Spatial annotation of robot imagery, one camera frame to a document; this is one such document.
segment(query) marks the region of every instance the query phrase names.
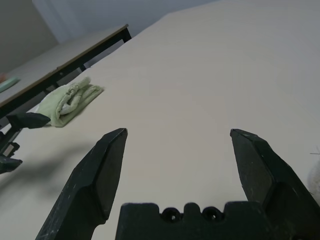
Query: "table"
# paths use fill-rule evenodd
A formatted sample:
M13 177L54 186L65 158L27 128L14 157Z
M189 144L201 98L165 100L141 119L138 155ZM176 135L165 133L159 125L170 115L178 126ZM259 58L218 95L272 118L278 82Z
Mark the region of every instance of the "table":
M0 93L0 119L77 68L85 70L86 62L115 43L130 39L127 24L90 33L59 44L12 70L8 78L17 77L21 80Z
M318 10L312 0L213 2L168 14L87 69L75 81L91 77L101 95L64 128L16 138L24 162L0 175L1 238L35 239L74 167L118 128L128 129L119 186L93 240L115 238L124 203L182 212L246 200L231 128L268 141L306 183L320 125L283 87L320 76Z

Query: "folded towel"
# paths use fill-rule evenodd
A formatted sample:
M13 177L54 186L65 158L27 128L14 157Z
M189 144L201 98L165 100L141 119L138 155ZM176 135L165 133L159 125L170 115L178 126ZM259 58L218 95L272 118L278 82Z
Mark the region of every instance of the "folded towel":
M58 87L42 100L36 113L50 118L50 125L64 127L104 91L100 86L89 84L90 81L89 77L85 77L80 82Z

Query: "white wall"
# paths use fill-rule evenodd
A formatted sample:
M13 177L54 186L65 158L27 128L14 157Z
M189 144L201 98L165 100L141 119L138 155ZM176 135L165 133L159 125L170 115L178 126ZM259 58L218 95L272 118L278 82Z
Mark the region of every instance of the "white wall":
M32 0L1 0L0 31L0 72L9 72L57 44Z
M33 0L54 34L76 35L129 24L132 36L164 15L214 0Z
M129 24L137 35L170 12L191 8L213 0L67 0L88 31Z

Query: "green towel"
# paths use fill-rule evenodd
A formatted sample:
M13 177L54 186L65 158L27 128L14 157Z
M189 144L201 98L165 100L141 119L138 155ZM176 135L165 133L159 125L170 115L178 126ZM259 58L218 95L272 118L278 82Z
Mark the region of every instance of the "green towel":
M90 81L85 77L80 82L58 87L42 100L36 112L50 118L52 126L64 127L104 91L100 86L89 84Z

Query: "wooden table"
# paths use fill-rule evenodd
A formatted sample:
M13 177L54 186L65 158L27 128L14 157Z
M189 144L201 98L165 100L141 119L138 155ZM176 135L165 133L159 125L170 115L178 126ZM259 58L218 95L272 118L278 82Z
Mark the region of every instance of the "wooden table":
M0 93L0 119L120 40L131 39L128 25L62 43L8 73L21 79Z

